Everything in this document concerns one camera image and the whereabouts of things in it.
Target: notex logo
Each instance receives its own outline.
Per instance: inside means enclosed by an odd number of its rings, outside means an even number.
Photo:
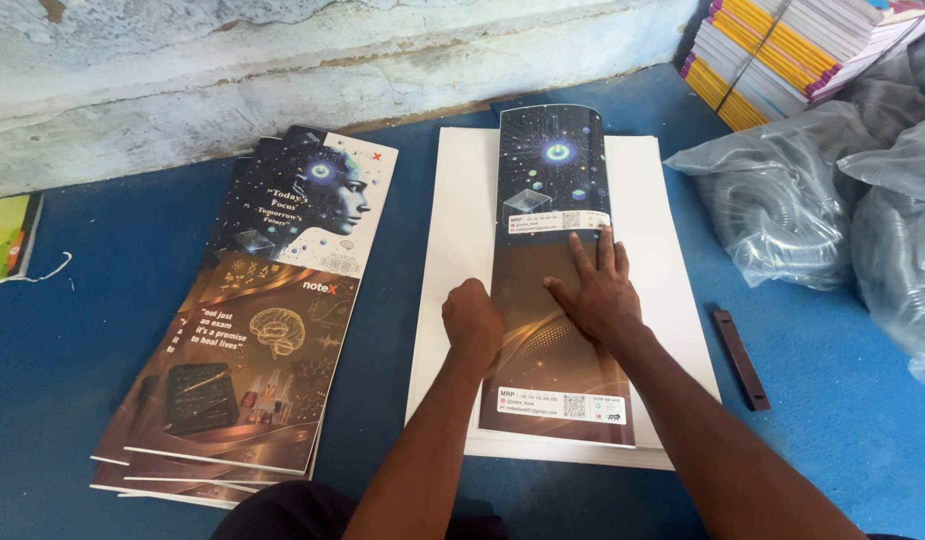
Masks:
[[[317,290],[319,292],[328,292],[329,294],[336,294],[336,288],[338,285],[328,284],[323,285],[321,283],[310,283],[306,281],[302,283],[303,289]]]

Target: white paper sheet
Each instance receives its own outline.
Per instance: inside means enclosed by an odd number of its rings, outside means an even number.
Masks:
[[[492,280],[498,146],[499,129],[442,128],[439,132],[407,421],[449,351],[442,316],[446,295],[467,278],[478,278],[487,286]],[[628,253],[629,278],[639,293],[643,320],[683,369],[719,399],[669,209],[656,138],[607,136],[605,157],[615,236]],[[635,389],[632,423],[637,449],[486,431],[478,428],[477,420],[474,407],[466,437],[469,456],[673,468]]]

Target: hand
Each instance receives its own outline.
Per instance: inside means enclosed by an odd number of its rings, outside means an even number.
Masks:
[[[630,282],[630,260],[622,242],[613,246],[613,230],[604,227],[599,236],[599,268],[593,267],[576,232],[569,234],[569,249],[579,276],[579,291],[573,292],[555,277],[542,280],[569,318],[604,345],[634,325],[642,327],[639,295]]]
[[[479,357],[489,367],[503,346],[503,317],[475,277],[449,291],[442,305],[442,323],[453,349]]]

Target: white label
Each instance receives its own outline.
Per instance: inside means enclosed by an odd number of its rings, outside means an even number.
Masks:
[[[607,424],[626,423],[626,400],[617,396],[523,390],[500,386],[496,411]]]
[[[610,225],[610,215],[591,210],[524,213],[509,216],[509,234],[566,231],[569,229],[601,229]]]

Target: qr code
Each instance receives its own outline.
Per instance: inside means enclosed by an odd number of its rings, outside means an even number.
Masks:
[[[565,212],[562,215],[562,227],[564,229],[577,229],[580,226],[582,212]]]
[[[586,396],[562,394],[562,416],[586,418]]]

